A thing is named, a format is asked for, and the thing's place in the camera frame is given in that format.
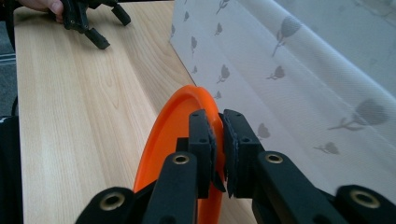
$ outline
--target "orange disc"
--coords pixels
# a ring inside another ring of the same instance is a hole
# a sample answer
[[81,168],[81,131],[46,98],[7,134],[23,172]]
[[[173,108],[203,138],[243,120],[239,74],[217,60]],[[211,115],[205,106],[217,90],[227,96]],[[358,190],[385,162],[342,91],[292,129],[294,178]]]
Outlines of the orange disc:
[[[176,151],[177,139],[189,136],[190,113],[204,109],[207,121],[216,137],[218,156],[216,170],[224,181],[222,153],[222,122],[213,97],[201,87],[185,86],[169,99],[154,123],[134,181],[138,192],[158,179],[165,158]],[[210,186],[209,198],[198,200],[198,223],[218,223],[222,192]]]

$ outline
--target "screw hole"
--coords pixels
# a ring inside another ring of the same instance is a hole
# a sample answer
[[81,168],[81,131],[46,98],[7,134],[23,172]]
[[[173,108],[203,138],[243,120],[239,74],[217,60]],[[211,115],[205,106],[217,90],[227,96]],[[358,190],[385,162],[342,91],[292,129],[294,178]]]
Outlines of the screw hole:
[[125,196],[119,192],[108,193],[100,202],[100,208],[111,211],[120,207],[125,202]]
[[173,162],[174,162],[175,164],[178,164],[178,165],[180,165],[180,164],[186,164],[187,162],[189,162],[189,160],[190,160],[190,158],[189,158],[188,156],[185,156],[185,155],[176,155],[176,156],[173,158]]
[[265,159],[271,163],[281,163],[283,161],[282,157],[276,154],[268,154],[265,156]]
[[242,142],[250,142],[250,138],[243,137]]
[[350,197],[355,203],[368,208],[378,208],[381,204],[375,196],[363,190],[353,189],[350,191]]

